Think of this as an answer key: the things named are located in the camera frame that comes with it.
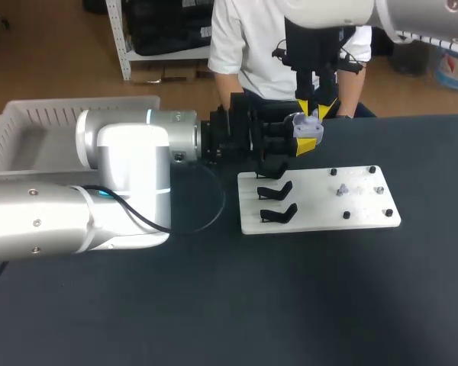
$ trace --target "white t-shirt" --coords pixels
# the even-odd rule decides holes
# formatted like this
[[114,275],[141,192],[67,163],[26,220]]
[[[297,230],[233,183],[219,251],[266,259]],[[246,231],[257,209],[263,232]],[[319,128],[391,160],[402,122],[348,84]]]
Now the white t-shirt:
[[[294,100],[295,72],[272,57],[285,39],[285,18],[277,1],[215,0],[208,67],[220,74],[239,74],[243,88],[262,98]],[[371,41],[371,27],[358,27],[344,49],[356,60],[368,62]]]

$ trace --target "silver robot arm segment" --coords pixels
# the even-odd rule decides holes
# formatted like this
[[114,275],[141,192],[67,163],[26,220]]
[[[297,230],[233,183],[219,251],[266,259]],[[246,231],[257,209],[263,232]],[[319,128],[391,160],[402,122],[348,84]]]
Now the silver robot arm segment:
[[[170,228],[170,163],[200,156],[193,111],[85,111],[77,124],[83,165],[148,220]],[[142,249],[161,233],[101,192],[0,181],[0,261],[90,250]]]

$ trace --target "white shelf post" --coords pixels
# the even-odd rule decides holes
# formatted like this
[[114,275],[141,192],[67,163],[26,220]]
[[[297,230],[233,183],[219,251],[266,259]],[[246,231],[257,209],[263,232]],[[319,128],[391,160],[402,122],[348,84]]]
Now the white shelf post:
[[122,2],[121,0],[105,0],[107,2],[108,17],[114,35],[115,47],[121,64],[124,80],[131,80],[131,63],[127,59],[127,43],[122,27]]

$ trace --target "robotic arm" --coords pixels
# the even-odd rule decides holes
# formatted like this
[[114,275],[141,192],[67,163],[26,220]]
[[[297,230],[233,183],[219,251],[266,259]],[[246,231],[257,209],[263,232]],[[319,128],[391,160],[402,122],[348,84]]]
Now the robotic arm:
[[[297,71],[296,96],[308,103],[307,112],[332,105],[336,69],[359,68],[339,57],[348,37],[345,27],[378,25],[396,42],[405,37],[458,52],[458,0],[282,0],[281,6],[288,39],[287,50],[277,56]],[[321,76],[317,94],[309,84],[312,71]],[[76,146],[82,164],[98,169],[102,186],[157,226],[170,228],[170,164],[252,158],[257,174],[280,178],[286,167],[269,171],[264,159],[314,149],[322,128],[298,126],[294,118],[262,117],[243,95],[233,95],[228,114],[219,109],[203,124],[193,111],[85,111],[77,124]],[[168,237],[169,232],[134,217],[105,192],[0,181],[0,261],[140,249]]]

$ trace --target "black clip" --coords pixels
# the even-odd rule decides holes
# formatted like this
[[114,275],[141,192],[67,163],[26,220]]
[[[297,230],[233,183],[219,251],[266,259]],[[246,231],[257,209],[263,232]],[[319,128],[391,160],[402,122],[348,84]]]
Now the black clip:
[[289,164],[287,162],[283,162],[278,170],[269,170],[269,169],[264,169],[261,165],[258,165],[256,168],[256,179],[260,179],[260,175],[264,178],[268,179],[274,179],[278,181],[284,174],[285,172],[289,169]]
[[280,213],[271,210],[261,210],[261,222],[262,223],[289,223],[291,219],[297,213],[297,204],[291,204],[287,212]]
[[267,187],[258,187],[258,196],[260,200],[283,201],[287,198],[292,188],[292,181],[287,181],[281,191],[276,191]]

